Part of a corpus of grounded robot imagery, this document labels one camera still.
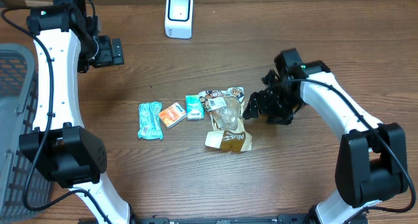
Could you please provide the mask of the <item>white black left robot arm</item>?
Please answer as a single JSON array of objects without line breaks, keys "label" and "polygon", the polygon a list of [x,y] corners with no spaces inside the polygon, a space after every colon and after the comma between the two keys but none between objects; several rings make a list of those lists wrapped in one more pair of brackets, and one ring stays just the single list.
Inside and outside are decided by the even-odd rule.
[{"label": "white black left robot arm", "polygon": [[38,103],[33,132],[21,152],[50,182],[77,194],[98,223],[132,223],[133,212],[112,185],[103,141],[86,130],[78,102],[78,75],[90,67],[122,65],[119,39],[99,32],[88,15],[91,0],[53,0],[27,18],[38,59]]}]

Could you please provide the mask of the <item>green lid jar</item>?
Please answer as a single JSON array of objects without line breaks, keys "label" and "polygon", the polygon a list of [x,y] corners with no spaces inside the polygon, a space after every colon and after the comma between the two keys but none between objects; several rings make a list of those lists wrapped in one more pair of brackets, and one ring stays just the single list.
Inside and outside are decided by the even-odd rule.
[{"label": "green lid jar", "polygon": [[297,113],[303,106],[305,105],[304,101],[300,101],[297,103],[296,107],[293,109],[293,113]]}]

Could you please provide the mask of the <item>orange tissue pack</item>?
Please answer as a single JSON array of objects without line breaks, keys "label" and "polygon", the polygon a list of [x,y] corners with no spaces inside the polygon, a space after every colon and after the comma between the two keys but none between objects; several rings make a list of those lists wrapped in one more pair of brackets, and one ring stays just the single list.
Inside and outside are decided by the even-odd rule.
[{"label": "orange tissue pack", "polygon": [[185,109],[179,103],[173,103],[159,113],[159,118],[167,129],[174,127],[187,116]]}]

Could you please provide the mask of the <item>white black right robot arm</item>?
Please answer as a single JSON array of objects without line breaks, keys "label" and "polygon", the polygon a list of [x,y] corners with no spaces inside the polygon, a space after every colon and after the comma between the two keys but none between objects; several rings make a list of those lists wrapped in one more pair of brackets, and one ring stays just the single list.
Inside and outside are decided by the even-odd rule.
[{"label": "white black right robot arm", "polygon": [[307,214],[280,214],[278,223],[367,223],[370,210],[404,213],[414,207],[417,195],[399,124],[384,124],[363,110],[322,61],[277,63],[262,81],[266,89],[251,94],[244,119],[266,114],[269,123],[288,125],[307,104],[340,142],[336,191]]}]

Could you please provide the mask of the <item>teal tissue pack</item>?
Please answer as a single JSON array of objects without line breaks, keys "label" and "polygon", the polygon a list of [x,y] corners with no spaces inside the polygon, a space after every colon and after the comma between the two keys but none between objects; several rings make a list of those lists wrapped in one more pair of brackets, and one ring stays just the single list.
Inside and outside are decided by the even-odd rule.
[{"label": "teal tissue pack", "polygon": [[159,122],[159,113],[161,109],[162,103],[160,102],[139,104],[139,138],[145,140],[163,140],[163,132]]},{"label": "teal tissue pack", "polygon": [[198,95],[186,95],[185,103],[188,120],[202,120],[204,118],[204,108]]}]

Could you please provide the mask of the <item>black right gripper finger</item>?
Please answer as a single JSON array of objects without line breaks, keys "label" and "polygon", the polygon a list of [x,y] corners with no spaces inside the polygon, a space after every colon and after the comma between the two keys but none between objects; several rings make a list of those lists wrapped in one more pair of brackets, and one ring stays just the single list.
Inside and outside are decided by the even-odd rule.
[{"label": "black right gripper finger", "polygon": [[245,120],[249,120],[252,118],[257,118],[259,114],[267,114],[267,113],[268,113],[267,92],[259,91],[259,92],[253,92],[249,96],[249,102],[242,114],[242,117]]},{"label": "black right gripper finger", "polygon": [[262,77],[262,83],[267,87],[278,86],[280,83],[280,76],[275,70],[270,69],[267,75]]}]

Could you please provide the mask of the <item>brown snack bag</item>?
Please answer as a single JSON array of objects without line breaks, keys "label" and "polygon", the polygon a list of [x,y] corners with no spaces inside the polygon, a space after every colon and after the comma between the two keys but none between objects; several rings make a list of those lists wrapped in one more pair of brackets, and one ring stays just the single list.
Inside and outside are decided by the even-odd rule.
[{"label": "brown snack bag", "polygon": [[244,128],[244,88],[208,90],[199,93],[213,130],[206,135],[205,146],[228,152],[248,152],[252,136]]}]

